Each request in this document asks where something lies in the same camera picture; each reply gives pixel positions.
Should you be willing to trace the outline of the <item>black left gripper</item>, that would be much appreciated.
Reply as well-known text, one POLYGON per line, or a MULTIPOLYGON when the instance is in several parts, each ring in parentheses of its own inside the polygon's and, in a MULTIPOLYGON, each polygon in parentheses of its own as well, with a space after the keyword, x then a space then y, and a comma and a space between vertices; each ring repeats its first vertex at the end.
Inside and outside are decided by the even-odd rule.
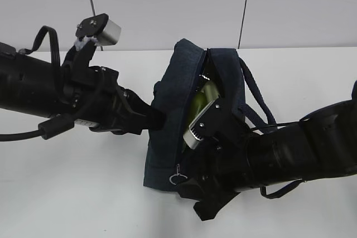
POLYGON ((140 135, 142 130, 161 130, 165 113, 145 103, 134 91, 117 83, 118 72, 101 66, 72 75, 76 90, 71 115, 77 124, 89 124, 92 132, 140 135))

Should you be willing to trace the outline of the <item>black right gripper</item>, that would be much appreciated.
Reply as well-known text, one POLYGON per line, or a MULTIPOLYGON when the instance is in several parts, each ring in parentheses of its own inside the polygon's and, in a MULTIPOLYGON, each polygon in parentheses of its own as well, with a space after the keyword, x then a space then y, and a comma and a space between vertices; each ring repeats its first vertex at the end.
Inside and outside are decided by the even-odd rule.
POLYGON ((180 197, 196 201, 193 209, 201 221, 214 219, 251 184, 246 142, 205 139, 189 151, 184 167, 187 178, 177 191, 180 197))

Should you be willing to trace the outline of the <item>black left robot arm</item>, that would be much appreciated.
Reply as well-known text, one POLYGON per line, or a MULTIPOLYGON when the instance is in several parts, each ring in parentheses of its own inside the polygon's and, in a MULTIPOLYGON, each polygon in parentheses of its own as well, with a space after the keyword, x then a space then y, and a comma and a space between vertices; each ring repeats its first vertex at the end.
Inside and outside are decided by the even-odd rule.
POLYGON ((70 49, 60 67, 63 93, 58 94, 51 63, 1 44, 1 108, 44 119, 36 130, 4 134, 1 140, 50 139, 76 124, 115 135, 162 129, 165 114, 121 87, 117 71, 90 66, 93 55, 92 44, 70 49))

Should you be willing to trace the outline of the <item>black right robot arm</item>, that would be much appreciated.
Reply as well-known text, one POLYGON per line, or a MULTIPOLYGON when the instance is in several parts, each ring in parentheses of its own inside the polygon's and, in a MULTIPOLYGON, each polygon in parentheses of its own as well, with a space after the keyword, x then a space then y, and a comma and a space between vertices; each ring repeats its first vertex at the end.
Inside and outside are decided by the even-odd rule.
POLYGON ((217 98, 189 127, 192 152, 177 191, 195 201, 201 220, 215 218, 244 191, 276 199, 305 182, 356 174, 355 91, 296 122, 266 125, 263 134, 237 118, 232 106, 217 98))

